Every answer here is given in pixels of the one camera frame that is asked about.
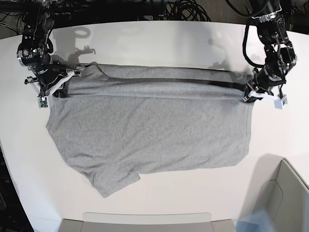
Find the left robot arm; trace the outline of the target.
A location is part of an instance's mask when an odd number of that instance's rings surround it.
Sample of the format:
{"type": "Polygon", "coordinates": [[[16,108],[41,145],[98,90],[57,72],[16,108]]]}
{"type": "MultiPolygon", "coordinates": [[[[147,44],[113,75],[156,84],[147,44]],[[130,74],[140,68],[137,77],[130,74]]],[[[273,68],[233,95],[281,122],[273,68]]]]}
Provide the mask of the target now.
{"type": "Polygon", "coordinates": [[[286,76],[296,65],[297,57],[289,40],[284,17],[280,14],[278,0],[251,0],[252,13],[248,15],[245,27],[242,51],[246,61],[254,67],[253,79],[248,81],[246,93],[271,93],[275,86],[286,83],[286,76]],[[253,63],[246,53],[249,24],[253,21],[259,40],[264,45],[265,63],[253,63]]]}

